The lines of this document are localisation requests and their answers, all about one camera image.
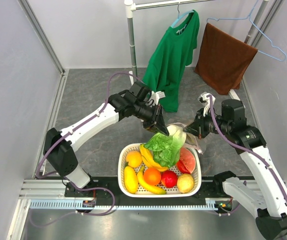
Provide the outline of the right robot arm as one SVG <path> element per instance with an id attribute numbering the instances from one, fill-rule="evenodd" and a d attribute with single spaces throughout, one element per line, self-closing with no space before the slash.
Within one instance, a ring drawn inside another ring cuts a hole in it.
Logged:
<path id="1" fill-rule="evenodd" d="M 242 205 L 254 217 L 266 240 L 287 236 L 287 187 L 275 168 L 263 135 L 258 128 L 247 124 L 243 102 L 226 99 L 221 103 L 221 114 L 217 115 L 213 95 L 205 93 L 198 100 L 203 108 L 184 131 L 199 139 L 210 133 L 220 135 L 246 163 L 261 195 L 244 185 L 231 171 L 215 175 L 213 193 L 218 197 L 229 195 Z"/>

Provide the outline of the clear dotted zip bag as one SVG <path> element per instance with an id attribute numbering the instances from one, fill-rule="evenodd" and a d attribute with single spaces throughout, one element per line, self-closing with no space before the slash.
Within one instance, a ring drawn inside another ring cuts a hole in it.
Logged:
<path id="1" fill-rule="evenodd" d="M 173 135 L 175 133 L 176 129 L 184 129 L 187 125 L 182 122 L 175 122 L 167 125 L 167 129 L 169 131 L 170 135 Z M 206 147 L 201 145 L 199 141 L 197 140 L 197 137 L 194 136 L 191 133 L 186 132 L 186 140 L 185 144 L 183 145 L 186 148 L 193 148 L 195 149 L 199 154 L 203 154 Z"/>

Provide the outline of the green plastic cabbage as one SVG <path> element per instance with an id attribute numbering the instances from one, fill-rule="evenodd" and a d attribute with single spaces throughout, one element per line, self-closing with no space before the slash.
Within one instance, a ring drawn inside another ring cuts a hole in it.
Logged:
<path id="1" fill-rule="evenodd" d="M 167 127 L 169 136 L 156 133 L 144 147 L 152 152 L 153 160 L 162 167 L 173 167 L 180 158 L 180 150 L 186 142 L 187 134 L 183 127 L 169 125 Z"/>

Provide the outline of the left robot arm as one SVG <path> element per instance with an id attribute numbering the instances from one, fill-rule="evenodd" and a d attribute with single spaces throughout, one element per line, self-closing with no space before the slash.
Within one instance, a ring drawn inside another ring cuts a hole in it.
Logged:
<path id="1" fill-rule="evenodd" d="M 105 128 L 131 116 L 140 119 L 147 131 L 168 136 L 163 108 L 159 104 L 165 96 L 164 92 L 153 92 L 141 82 L 133 83 L 130 89 L 110 95 L 97 110 L 77 123 L 61 130 L 48 130 L 43 158 L 61 177 L 73 183 L 81 196 L 91 195 L 94 189 L 91 177 L 80 166 L 76 151 Z"/>

